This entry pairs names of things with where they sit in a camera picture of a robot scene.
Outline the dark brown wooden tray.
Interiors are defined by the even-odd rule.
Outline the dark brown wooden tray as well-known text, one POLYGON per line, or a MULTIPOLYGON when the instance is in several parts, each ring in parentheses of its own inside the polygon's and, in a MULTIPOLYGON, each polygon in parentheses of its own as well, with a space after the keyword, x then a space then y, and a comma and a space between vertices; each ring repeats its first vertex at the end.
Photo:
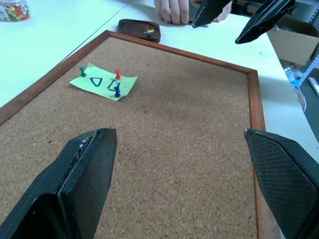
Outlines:
POLYGON ((160 26, 151 21, 121 19, 118 22, 117 32, 155 43, 160 43, 161 40, 160 26), (153 29, 154 33, 148 38, 146 31, 150 29, 153 29))

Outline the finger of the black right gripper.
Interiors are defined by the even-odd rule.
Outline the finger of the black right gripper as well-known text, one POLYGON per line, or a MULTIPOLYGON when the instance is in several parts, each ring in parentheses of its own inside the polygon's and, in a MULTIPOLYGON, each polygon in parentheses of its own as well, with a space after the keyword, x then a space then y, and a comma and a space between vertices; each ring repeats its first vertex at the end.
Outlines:
POLYGON ((196 11, 192 27, 197 28, 213 22, 232 0, 203 0, 196 11))
POLYGON ((236 44, 249 43, 271 30, 286 14, 294 10, 295 0, 266 0, 251 16, 236 38, 236 44))

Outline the cork board with wooden frame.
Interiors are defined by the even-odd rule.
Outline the cork board with wooden frame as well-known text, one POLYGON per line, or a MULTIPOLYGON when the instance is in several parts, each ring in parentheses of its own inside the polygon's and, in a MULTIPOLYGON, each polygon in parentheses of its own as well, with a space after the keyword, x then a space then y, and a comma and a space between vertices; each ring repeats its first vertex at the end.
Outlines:
POLYGON ((0 108, 0 225, 72 138, 114 128, 97 239, 280 239, 243 138, 264 129, 255 70, 106 31, 0 108), (118 101, 70 84, 137 77, 118 101))

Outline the blue clear plastic bag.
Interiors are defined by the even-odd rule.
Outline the blue clear plastic bag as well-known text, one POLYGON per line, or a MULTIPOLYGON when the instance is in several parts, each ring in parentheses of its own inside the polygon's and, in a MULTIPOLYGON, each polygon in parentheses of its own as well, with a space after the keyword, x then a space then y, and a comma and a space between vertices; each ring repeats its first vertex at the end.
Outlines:
POLYGON ((299 88, 301 85, 301 78, 303 76, 303 73, 299 69, 296 69, 293 65, 285 68, 284 72, 291 86, 293 88, 299 88))

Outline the jar of colourful pins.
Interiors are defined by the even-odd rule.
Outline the jar of colourful pins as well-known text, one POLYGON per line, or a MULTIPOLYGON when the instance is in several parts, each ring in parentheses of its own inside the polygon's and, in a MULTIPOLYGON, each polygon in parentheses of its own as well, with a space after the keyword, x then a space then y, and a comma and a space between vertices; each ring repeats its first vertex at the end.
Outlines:
POLYGON ((26 0, 0 0, 0 21, 17 22, 30 17, 26 0))

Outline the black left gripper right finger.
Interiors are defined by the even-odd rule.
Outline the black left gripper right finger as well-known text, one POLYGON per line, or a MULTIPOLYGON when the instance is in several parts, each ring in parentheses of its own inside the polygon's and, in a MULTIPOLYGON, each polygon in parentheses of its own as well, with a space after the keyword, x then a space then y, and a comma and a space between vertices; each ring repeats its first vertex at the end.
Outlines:
POLYGON ((257 181, 286 239, 319 239, 319 163, 296 141, 244 131, 257 181))

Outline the black furniture frame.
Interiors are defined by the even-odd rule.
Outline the black furniture frame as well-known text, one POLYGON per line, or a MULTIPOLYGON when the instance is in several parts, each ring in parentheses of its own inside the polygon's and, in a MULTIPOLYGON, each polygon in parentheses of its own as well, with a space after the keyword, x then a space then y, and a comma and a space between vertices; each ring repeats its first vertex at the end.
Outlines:
POLYGON ((231 13, 251 17, 266 0, 233 0, 231 13))

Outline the brown cardboard box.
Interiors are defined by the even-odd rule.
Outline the brown cardboard box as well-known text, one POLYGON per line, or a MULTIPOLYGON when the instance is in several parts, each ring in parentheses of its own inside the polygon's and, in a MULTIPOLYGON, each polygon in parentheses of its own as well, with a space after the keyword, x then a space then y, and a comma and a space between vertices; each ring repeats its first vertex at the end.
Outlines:
POLYGON ((281 60, 306 65, 319 46, 319 30, 313 25, 283 18, 267 36, 281 60))

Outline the green paper note with triangles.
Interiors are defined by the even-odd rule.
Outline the green paper note with triangles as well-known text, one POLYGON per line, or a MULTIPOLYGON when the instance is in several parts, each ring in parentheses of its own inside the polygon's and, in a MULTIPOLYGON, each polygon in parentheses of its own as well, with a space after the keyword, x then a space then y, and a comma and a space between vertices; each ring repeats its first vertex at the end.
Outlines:
POLYGON ((121 78, 116 80, 116 73, 108 72, 91 63, 84 68, 84 72, 86 73, 86 77, 79 76, 70 81, 70 84, 81 90, 113 101, 118 101, 127 96, 137 80, 137 77, 125 77, 121 75, 121 78), (121 96, 116 98, 114 87, 118 83, 120 83, 121 96))

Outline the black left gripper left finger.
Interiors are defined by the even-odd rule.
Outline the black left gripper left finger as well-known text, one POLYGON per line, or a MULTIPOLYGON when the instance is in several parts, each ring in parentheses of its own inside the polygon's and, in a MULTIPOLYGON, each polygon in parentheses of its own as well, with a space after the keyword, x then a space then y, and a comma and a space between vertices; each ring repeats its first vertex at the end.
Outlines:
POLYGON ((114 128, 70 139, 0 225, 0 239, 93 239, 116 150, 114 128))

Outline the person's bare hand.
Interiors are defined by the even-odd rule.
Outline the person's bare hand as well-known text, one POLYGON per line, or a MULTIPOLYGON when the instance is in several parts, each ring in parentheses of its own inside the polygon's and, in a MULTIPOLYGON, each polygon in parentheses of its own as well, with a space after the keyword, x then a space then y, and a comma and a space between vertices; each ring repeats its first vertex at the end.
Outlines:
POLYGON ((173 24, 189 23, 190 0, 154 0, 157 16, 173 24))
POLYGON ((232 10, 232 2, 230 2, 228 5, 226 5, 224 8, 223 8, 223 11, 222 13, 216 17, 213 22, 221 22, 223 20, 225 20, 228 15, 231 13, 231 10, 232 10))

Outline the perforated grey metal bar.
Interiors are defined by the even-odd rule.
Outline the perforated grey metal bar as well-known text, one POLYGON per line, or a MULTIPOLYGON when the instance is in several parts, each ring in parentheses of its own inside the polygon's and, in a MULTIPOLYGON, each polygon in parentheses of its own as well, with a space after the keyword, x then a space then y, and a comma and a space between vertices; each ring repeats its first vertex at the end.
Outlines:
POLYGON ((298 75, 298 86, 300 87, 304 80, 309 76, 313 68, 319 64, 319 47, 314 53, 314 56, 306 63, 305 66, 302 66, 298 75))

